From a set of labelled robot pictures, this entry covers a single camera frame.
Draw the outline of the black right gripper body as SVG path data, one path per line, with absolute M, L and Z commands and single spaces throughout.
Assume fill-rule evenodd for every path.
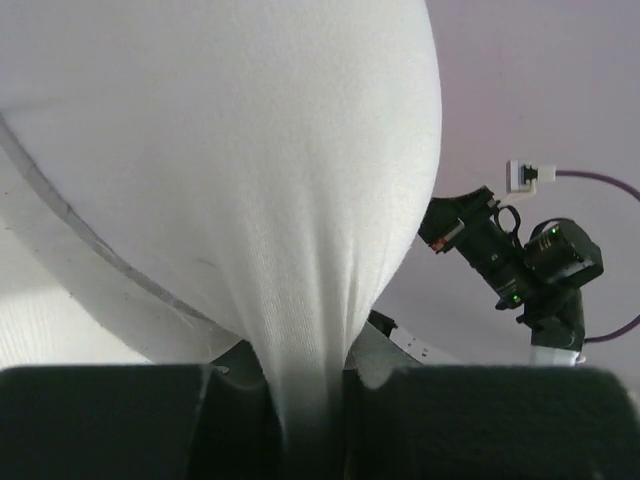
M 483 186 L 469 194 L 432 198 L 419 237 L 437 254 L 457 250 L 501 300 L 529 300 L 533 274 L 509 235 L 493 221 L 498 204 Z

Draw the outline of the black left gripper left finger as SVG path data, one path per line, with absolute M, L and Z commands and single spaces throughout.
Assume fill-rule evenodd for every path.
M 208 364 L 1 374 L 5 479 L 274 479 L 280 433 L 250 346 Z

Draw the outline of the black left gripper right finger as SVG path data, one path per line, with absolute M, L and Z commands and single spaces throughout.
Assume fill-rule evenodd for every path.
M 345 372 L 355 479 L 635 479 L 639 415 L 598 369 L 423 365 L 372 326 Z

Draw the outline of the white pillow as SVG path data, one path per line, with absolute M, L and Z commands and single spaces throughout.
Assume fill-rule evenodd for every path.
M 16 163 L 85 241 L 252 344 L 289 443 L 335 427 L 441 126 L 422 1 L 1 5 Z

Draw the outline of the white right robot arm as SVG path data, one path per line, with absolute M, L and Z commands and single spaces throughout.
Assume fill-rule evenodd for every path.
M 430 201 L 418 235 L 435 253 L 456 250 L 496 293 L 496 310 L 519 310 L 530 364 L 574 366 L 586 343 L 581 289 L 603 274 L 601 249 L 573 220 L 553 218 L 520 239 L 518 210 L 481 187 Z

